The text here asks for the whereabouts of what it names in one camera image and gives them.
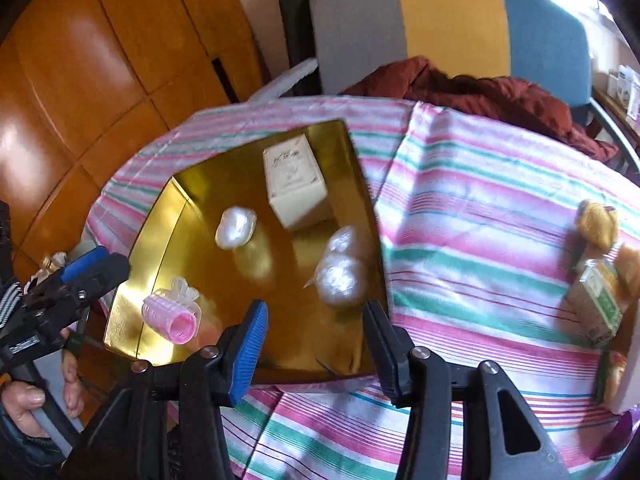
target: gold tray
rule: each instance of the gold tray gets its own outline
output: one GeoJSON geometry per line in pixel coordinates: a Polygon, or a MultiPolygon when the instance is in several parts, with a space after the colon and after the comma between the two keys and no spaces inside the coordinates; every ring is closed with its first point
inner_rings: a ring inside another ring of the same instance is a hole
{"type": "Polygon", "coordinates": [[[386,289],[376,220],[367,186],[342,121],[314,124],[256,140],[176,174],[146,218],[130,254],[131,276],[117,290],[105,345],[155,365],[183,360],[218,340],[220,328],[241,321],[255,298],[269,307],[269,331],[254,383],[315,383],[374,373],[359,307],[336,309],[305,283],[340,227],[356,226],[374,243],[369,299],[386,309],[386,289]],[[324,176],[334,217],[297,232],[285,230],[268,202],[262,152],[305,134],[324,176]],[[215,244],[222,212],[253,209],[251,240],[233,251],[215,244]],[[173,345],[141,316],[142,300],[184,276],[200,291],[198,335],[173,345]]]}

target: multicolored backrest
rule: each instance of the multicolored backrest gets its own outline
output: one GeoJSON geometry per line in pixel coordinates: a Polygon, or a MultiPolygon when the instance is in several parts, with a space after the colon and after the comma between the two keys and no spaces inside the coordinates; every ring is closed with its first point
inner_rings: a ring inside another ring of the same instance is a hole
{"type": "Polygon", "coordinates": [[[580,21],[549,0],[310,0],[325,94],[426,56],[450,76],[518,76],[570,107],[591,96],[580,21]]]}

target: blue cushion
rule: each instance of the blue cushion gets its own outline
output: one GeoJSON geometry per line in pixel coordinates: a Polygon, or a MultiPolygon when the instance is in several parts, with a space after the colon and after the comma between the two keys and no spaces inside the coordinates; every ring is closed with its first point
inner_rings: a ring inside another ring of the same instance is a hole
{"type": "Polygon", "coordinates": [[[580,20],[550,0],[504,0],[511,75],[579,107],[591,97],[591,59],[580,20]]]}

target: metal screw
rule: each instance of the metal screw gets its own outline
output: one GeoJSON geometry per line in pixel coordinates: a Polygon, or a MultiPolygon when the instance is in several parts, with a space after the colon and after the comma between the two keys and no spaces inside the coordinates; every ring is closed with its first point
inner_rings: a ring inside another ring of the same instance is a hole
{"type": "Polygon", "coordinates": [[[200,350],[200,355],[205,359],[213,359],[214,357],[218,357],[220,355],[220,350],[218,350],[217,346],[205,346],[202,350],[200,350]]]}
{"type": "Polygon", "coordinates": [[[144,359],[140,359],[140,361],[135,361],[131,365],[131,371],[135,374],[141,374],[142,372],[146,372],[149,368],[149,361],[145,361],[144,359]]]}
{"type": "Polygon", "coordinates": [[[483,361],[480,366],[482,367],[482,370],[491,375],[495,375],[500,371],[498,363],[494,363],[493,361],[483,361]]]}
{"type": "Polygon", "coordinates": [[[414,346],[411,349],[411,355],[417,359],[428,359],[431,356],[431,350],[426,346],[414,346]]]}

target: striped tablecloth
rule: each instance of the striped tablecloth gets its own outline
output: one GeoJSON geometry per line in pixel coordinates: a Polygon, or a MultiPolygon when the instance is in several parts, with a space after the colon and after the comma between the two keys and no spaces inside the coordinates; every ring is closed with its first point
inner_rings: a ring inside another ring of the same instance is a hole
{"type": "MultiPolygon", "coordinates": [[[[622,238],[638,243],[640,189],[567,146],[406,101],[325,96],[204,110],[114,175],[86,230],[128,254],[172,174],[335,118],[348,125],[378,216],[392,322],[450,362],[499,362],[574,476],[603,476],[615,459],[588,456],[616,417],[591,402],[598,352],[562,297],[578,204],[615,206],[622,238]]],[[[408,410],[393,408],[377,384],[352,394],[252,390],[223,412],[233,470],[250,479],[392,479],[407,420],[408,410]]],[[[454,404],[453,478],[461,459],[462,410],[454,404]]]]}

